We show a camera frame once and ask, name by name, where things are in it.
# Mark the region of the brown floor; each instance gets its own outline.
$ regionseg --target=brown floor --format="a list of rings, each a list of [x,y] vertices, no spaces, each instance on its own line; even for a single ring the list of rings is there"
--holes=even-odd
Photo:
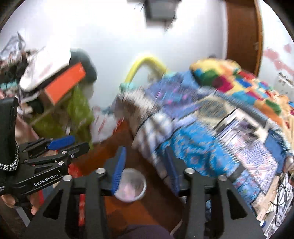
[[[94,150],[75,162],[83,175],[102,167],[105,160],[115,155],[117,148],[127,148],[126,168],[139,170],[147,180],[143,199],[124,203],[115,197],[106,197],[108,225],[113,237],[118,236],[130,224],[156,224],[171,231],[181,220],[183,204],[160,179],[154,167],[141,154],[131,148],[132,136],[128,124],[123,122],[118,131]]]

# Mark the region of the human hand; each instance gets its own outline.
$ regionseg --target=human hand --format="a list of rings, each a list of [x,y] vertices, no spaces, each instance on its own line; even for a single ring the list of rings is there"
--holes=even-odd
[[[1,196],[3,202],[10,208],[14,208],[15,205],[15,199],[12,195],[10,194],[6,194]],[[31,213],[33,215],[35,215],[40,207],[40,203],[39,203],[39,194],[36,192],[32,195],[30,195],[29,197],[30,203],[32,204],[32,209],[31,209]]]

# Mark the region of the pink wall stain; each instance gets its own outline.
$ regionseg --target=pink wall stain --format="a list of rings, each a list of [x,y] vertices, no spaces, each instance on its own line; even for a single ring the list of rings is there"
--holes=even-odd
[[[288,45],[285,45],[287,47],[284,46],[284,50],[286,51],[286,49],[287,49],[288,51],[290,51],[288,53],[291,53],[292,48],[291,48],[290,45],[288,47]],[[277,71],[280,71],[280,70],[283,70],[284,69],[291,76],[294,76],[294,70],[291,69],[288,65],[286,65],[283,61],[280,60],[280,54],[278,52],[274,51],[271,48],[266,48],[263,51],[263,56],[266,57],[266,58],[268,58],[268,59],[270,59],[270,61],[274,63],[274,66],[275,66],[275,68],[276,68]]]

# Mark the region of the orange box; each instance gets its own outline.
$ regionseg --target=orange box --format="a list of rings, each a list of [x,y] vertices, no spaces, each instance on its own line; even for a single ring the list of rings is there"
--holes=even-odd
[[[45,94],[55,105],[60,99],[84,77],[86,72],[81,62],[75,64],[63,74],[58,76],[53,82],[45,87]]]

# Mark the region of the black and white braided cord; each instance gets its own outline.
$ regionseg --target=black and white braided cord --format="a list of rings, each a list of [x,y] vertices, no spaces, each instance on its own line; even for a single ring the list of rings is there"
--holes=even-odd
[[[15,156],[14,156],[14,161],[12,164],[2,164],[0,163],[0,170],[5,170],[5,171],[14,171],[17,169],[19,163],[19,146],[17,142],[15,142]]]

